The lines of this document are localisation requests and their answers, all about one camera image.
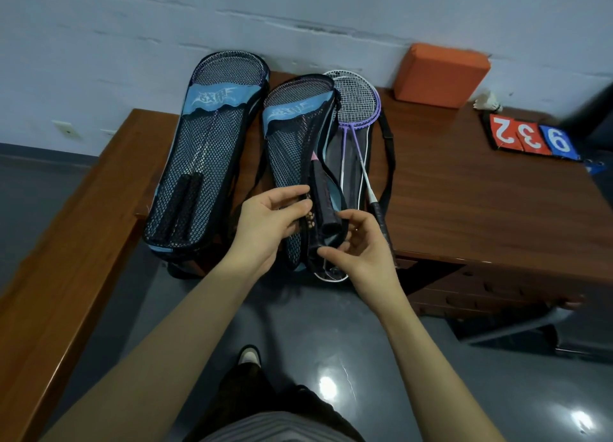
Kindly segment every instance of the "purple badminton racket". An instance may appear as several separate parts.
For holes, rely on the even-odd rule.
[[[377,90],[369,83],[364,77],[351,71],[335,70],[326,72],[328,77],[331,77],[334,81],[334,88],[338,90],[341,95],[341,109],[337,112],[338,123],[343,128],[343,150],[341,158],[341,190],[343,190],[344,181],[344,161],[345,150],[347,141],[347,132],[351,129],[351,135],[353,136],[354,143],[356,144],[357,155],[360,160],[360,166],[362,167],[362,175],[366,182],[368,189],[368,203],[370,208],[381,228],[381,232],[387,240],[387,243],[392,251],[392,257],[394,258],[394,264],[397,266],[394,256],[394,248],[392,247],[392,241],[387,231],[387,225],[385,217],[379,206],[379,201],[375,197],[370,181],[368,180],[368,173],[366,171],[366,165],[364,164],[364,158],[360,150],[360,144],[357,141],[356,130],[370,126],[381,113],[381,99]]]

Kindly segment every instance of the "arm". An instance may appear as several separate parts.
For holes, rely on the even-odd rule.
[[[340,249],[320,248],[318,253],[349,275],[379,317],[424,440],[504,442],[410,306],[374,217],[357,210],[340,215],[350,220],[348,241]]]
[[[311,209],[310,200],[291,204],[308,190],[286,187],[247,200],[226,257],[43,442],[164,438],[234,314],[275,261],[281,238],[295,233],[295,220]]]

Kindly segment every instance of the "person's legs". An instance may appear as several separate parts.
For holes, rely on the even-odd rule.
[[[334,411],[332,405],[321,400],[317,394],[304,385],[296,385],[279,395],[276,410],[301,415],[331,427],[353,440],[364,442],[360,433],[345,418]]]
[[[262,411],[275,408],[275,390],[260,368],[254,346],[241,351],[238,363],[227,372],[219,391],[184,442],[197,442],[207,435]]]

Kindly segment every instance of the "wooden table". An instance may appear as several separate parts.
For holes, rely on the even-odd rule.
[[[272,86],[290,77],[274,73]],[[613,213],[584,167],[492,151],[469,106],[400,103],[381,91],[397,170],[387,224],[398,255],[465,266],[414,293],[419,313],[469,316],[613,283]],[[0,440],[34,440],[142,231],[177,116],[134,110],[0,298]],[[253,184],[249,129],[235,194]],[[384,186],[380,132],[371,180]]]

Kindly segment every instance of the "orange cushion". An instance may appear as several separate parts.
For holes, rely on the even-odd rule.
[[[414,43],[400,65],[394,95],[403,102],[461,108],[489,70],[483,53]]]

